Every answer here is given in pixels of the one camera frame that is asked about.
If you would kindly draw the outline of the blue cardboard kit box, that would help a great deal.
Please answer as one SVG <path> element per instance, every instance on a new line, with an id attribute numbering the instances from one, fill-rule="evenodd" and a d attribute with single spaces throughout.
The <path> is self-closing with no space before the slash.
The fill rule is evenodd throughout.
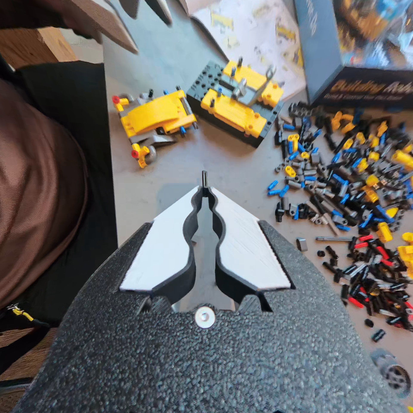
<path id="1" fill-rule="evenodd" d="M 345 66 L 333 1 L 294 3 L 310 103 L 412 109 L 413 70 Z"/>

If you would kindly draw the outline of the person's brown shirt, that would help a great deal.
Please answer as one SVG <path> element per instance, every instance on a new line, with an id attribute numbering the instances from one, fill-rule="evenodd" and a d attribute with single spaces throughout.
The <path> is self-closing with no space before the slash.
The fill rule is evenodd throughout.
<path id="1" fill-rule="evenodd" d="M 87 203 L 80 146 L 14 85 L 0 88 L 0 302 L 12 303 L 74 238 Z"/>

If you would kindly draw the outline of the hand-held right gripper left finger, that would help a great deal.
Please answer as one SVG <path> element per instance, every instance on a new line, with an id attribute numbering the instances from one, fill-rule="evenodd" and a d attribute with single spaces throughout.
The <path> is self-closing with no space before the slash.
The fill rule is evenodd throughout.
<path id="1" fill-rule="evenodd" d="M 119 289 L 160 294 L 194 264 L 192 237 L 198 229 L 202 188 L 195 187 L 156 216 L 131 262 Z"/>

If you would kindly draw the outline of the wooden panel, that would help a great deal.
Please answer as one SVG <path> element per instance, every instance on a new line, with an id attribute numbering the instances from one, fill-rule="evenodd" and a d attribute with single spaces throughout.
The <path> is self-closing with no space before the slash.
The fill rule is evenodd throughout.
<path id="1" fill-rule="evenodd" d="M 2 29 L 0 53 L 14 69 L 78 60 L 60 29 L 54 27 Z"/>

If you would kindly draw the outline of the group of toy wheels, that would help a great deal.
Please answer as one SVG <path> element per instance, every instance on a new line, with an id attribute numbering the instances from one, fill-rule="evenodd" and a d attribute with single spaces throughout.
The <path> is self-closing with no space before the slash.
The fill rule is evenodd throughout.
<path id="1" fill-rule="evenodd" d="M 379 348 L 370 354 L 374 365 L 400 399 L 410 396 L 412 380 L 409 373 L 389 351 Z"/>

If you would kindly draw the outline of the open instruction booklet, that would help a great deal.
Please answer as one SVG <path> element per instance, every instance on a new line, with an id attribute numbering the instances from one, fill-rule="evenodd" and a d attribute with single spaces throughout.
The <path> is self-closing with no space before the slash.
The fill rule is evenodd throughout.
<path id="1" fill-rule="evenodd" d="M 228 60 L 283 83 L 283 98 L 306 88 L 299 29 L 282 0 L 181 1 L 190 18 L 211 35 Z"/>

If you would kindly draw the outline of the person's left forearm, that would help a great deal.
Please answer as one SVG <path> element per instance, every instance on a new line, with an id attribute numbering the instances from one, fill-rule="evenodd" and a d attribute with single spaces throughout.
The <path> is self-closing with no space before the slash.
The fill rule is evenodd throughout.
<path id="1" fill-rule="evenodd" d="M 91 19 L 71 1 L 64 0 L 2 0 L 0 28 L 39 29 L 55 27 L 71 29 L 86 39 L 102 41 Z"/>

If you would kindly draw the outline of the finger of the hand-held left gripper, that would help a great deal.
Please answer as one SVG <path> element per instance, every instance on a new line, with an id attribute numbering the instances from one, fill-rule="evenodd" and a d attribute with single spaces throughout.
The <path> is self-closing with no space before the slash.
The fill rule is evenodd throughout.
<path id="1" fill-rule="evenodd" d="M 110 1 L 69 0 L 68 3 L 87 16 L 101 34 L 132 54 L 138 54 L 135 41 Z"/>
<path id="2" fill-rule="evenodd" d="M 120 0 L 119 2 L 131 18 L 137 17 L 139 0 Z M 163 23 L 167 26 L 172 25 L 172 15 L 165 0 L 145 0 L 145 2 Z"/>

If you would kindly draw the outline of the black battery box yellow beams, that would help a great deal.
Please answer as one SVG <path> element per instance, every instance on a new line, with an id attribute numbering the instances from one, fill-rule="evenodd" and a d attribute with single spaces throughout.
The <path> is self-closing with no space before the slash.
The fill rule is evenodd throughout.
<path id="1" fill-rule="evenodd" d="M 187 91 L 193 112 L 232 136 L 258 148 L 282 108 L 283 88 L 270 65 L 260 74 L 243 58 L 226 66 L 210 60 Z"/>

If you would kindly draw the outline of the pile of small building pieces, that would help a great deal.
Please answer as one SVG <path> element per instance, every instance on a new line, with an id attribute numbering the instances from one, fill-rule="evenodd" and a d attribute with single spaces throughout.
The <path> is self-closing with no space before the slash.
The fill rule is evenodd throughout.
<path id="1" fill-rule="evenodd" d="M 391 116 L 373 117 L 360 108 L 333 113 L 323 106 L 292 103 L 275 119 L 274 143 L 281 148 L 283 174 L 267 189 L 278 197 L 276 222 L 289 216 L 328 227 L 343 242 L 350 265 L 339 267 L 330 246 L 320 258 L 341 285 L 341 301 L 412 333 L 412 231 L 392 247 L 394 235 L 412 218 L 412 131 Z"/>

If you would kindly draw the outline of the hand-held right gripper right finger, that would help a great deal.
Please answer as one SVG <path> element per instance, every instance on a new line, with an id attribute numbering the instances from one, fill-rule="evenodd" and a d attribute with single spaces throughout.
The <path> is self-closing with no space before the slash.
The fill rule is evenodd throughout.
<path id="1" fill-rule="evenodd" d="M 224 274 L 253 291 L 291 289 L 259 219 L 216 188 L 210 187 L 209 194 L 219 237 L 216 257 Z"/>

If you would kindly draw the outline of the yellow grey toy vehicle assembly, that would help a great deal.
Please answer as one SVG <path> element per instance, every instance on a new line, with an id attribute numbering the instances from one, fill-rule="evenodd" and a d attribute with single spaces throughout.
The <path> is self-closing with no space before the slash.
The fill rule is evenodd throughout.
<path id="1" fill-rule="evenodd" d="M 152 89 L 134 98 L 130 94 L 111 98 L 122 127 L 131 144 L 131 156 L 140 168 L 146 168 L 157 159 L 157 147 L 176 142 L 174 135 L 185 136 L 189 128 L 198 129 L 186 94 L 177 90 L 154 97 Z"/>

